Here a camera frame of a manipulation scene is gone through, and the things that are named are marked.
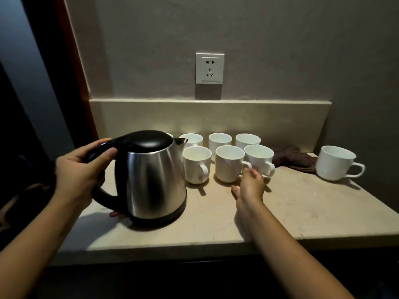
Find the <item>cup rim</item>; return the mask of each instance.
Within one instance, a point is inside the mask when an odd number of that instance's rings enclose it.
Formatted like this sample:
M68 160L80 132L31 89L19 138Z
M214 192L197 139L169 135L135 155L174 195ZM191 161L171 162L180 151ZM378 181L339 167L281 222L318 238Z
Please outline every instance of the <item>cup rim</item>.
M220 135L220 134L222 134L222 135L227 135L230 139L229 139L229 140L226 140L226 141L214 141L214 140L211 138L212 135ZM227 133L222 133L222 132L212 133L212 134L210 134L210 135L208 136L208 139L209 139L210 141L215 142L215 143L228 143L228 142L231 142L231 141L233 140L233 138L232 138L231 135L228 135Z
M208 157L206 157L206 158L202 158L202 159L192 159L192 158L189 158L189 157L187 157L187 156L185 156L184 154L185 153L188 153L189 151L190 151L190 149L191 150L195 150L195 149L199 149L199 150L206 150L207 152L208 152ZM205 160L207 160L207 159L209 159L209 158L211 158L212 157L212 151L210 150L210 149L208 149L207 147L203 147L203 146L191 146L191 147L187 147L186 149L184 149L183 150L183 153L182 153L182 157L183 158L185 158L185 159L187 159L187 160L189 160L189 161L205 161Z
M237 150L237 149L238 149L237 151L241 150L242 156L241 156L241 157L238 157L238 158L229 158L229 157L224 157L224 156L220 155L220 154L218 153L218 150L221 151L221 150L223 150L223 149L227 149L226 147L232 147L232 148L228 148L228 149L233 149L233 150ZM229 160L232 160L232 161L238 160L238 159L242 159L242 158L245 157L245 151L242 150L240 147L233 146L233 145L224 145L224 146L217 147L216 150L215 150L215 154L216 154L217 156L223 158L223 159L229 159Z
M250 152L247 152L247 149L250 149L251 147L262 147L261 149L263 149L263 150L265 150L265 151L267 151L267 152L270 152L271 155L270 155L270 156L267 156L267 157L255 156L255 155L251 154ZM245 151L245 153L248 154L249 156L255 157L255 158L258 158L258 159L266 159L266 158L270 158L270 157L273 157L273 156L274 156L274 151L273 151L272 149L270 149L269 147L266 147L266 146L264 146L264 145L259 145L259 144L247 145L247 146L245 146L244 151Z
M184 137L185 135L197 135L197 136L201 137L201 139L198 140L198 141L192 141L193 139ZM185 134L180 135L179 137L180 138L187 138L188 139L187 143L199 143L199 142L203 141L203 136L198 134L198 133L185 133Z
M342 157L342 156L338 156L338 155L335 155L335 154L332 154L332 153L330 153L330 152L327 152L326 151L326 148L338 148L339 150L342 150L342 151L345 151L346 153L348 153L350 156L349 157ZM342 147L338 147L338 146L332 146L332 145L326 145L326 146L322 146L322 149L321 149L324 153L326 153L326 154L328 154L328 155L330 155L330 156L334 156L334 157L338 157L338 158L342 158L342 159L355 159L356 158L356 154L355 153L353 153L352 151L350 151L350 150L348 150L348 149L345 149L345 148L342 148Z
M250 135L250 136L253 136L253 138L256 138L256 140L253 140L253 141L251 141L250 143L249 143L248 141L242 141L242 140L240 140L240 139L238 138L239 135ZM240 142L242 142L242 143L248 143L248 144L250 144L250 145L257 145L257 144L258 144L258 141L259 141L259 143L262 141L262 139L261 139L259 136L254 135L254 134L251 134L251 133L240 133L240 134L237 134L237 135L235 136L235 140L236 140L236 141L240 141Z

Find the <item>outlet faceplate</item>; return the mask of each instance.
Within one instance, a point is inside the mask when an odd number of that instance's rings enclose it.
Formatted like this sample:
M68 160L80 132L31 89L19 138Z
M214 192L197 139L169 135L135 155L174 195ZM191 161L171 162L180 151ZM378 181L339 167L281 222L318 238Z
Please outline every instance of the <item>outlet faceplate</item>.
M223 83L224 53L197 53L196 84Z

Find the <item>hand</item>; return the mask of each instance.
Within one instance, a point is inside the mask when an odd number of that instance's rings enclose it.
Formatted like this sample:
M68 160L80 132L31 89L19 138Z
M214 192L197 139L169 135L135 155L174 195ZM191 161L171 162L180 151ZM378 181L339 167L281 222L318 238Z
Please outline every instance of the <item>hand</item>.
M251 217L251 211L254 208L265 206L263 204L264 190L265 183L262 175L255 169L245 168L240 186L232 186L232 192L237 197L235 205L244 221Z
M82 163L82 159L90 150L110 139L95 141L57 159L57 183L52 200L71 203L77 206L79 211L83 211L91 203L91 190L101 181L103 171L118 151L116 148L110 148L89 163Z

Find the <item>kettle spout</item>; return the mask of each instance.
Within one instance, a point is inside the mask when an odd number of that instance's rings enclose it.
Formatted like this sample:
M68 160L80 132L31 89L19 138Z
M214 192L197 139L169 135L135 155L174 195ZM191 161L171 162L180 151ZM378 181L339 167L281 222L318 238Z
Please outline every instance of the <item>kettle spout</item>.
M174 140L178 146L183 145L188 142L188 139L183 138L183 137L174 138Z

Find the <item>large white cup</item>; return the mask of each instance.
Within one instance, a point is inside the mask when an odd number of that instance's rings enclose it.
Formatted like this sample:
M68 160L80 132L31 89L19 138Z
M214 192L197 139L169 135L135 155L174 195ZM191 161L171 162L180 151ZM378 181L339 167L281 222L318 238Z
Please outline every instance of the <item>large white cup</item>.
M276 170L272 164L274 151L262 145L247 145L244 148L247 161L264 178L271 178Z
M235 137L235 145L242 150L247 145L259 145L261 143L261 138L259 136L249 134L249 133L240 133Z
M180 137L188 139L187 143L184 144L183 149L186 149L186 148L192 147L192 146L202 146L203 145L202 135L199 135L196 133L186 133L186 134L180 135Z
M366 166L354 163L356 154L336 146L322 146L316 162L317 175L329 181L337 181L342 177L356 178L363 175ZM346 174L351 166L359 166L362 171L359 174Z
M209 135L208 139L213 161L215 161L216 149L220 146L231 145L233 140L233 138L226 133L212 133Z
M216 177L225 183L232 183L242 177L243 165L252 169L252 165L244 161L245 152L236 146L220 146L216 149Z
M199 185L208 179L212 152L201 146L187 147L183 150L186 181Z

